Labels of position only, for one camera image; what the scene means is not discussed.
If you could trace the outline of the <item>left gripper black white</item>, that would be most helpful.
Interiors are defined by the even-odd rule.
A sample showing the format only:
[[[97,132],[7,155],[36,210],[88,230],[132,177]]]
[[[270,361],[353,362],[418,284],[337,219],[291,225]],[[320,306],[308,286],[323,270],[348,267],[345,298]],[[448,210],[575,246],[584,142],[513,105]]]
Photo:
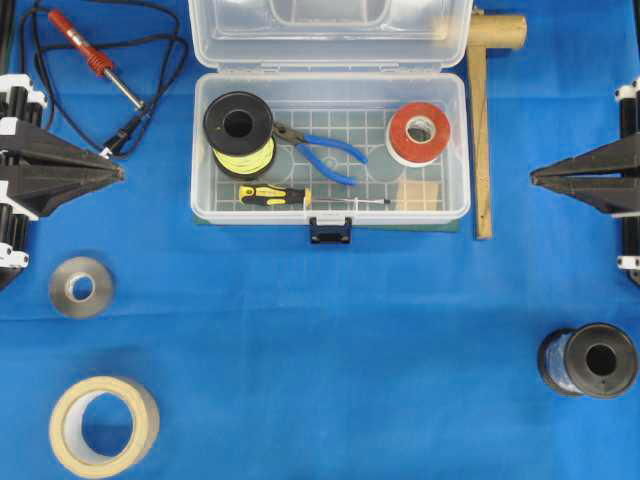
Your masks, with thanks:
[[[29,75],[1,76],[1,134],[14,133],[14,152],[1,148],[1,290],[29,265],[31,221],[124,180],[124,170],[111,160],[40,128],[46,108],[46,95]],[[29,164],[19,155],[49,164]]]

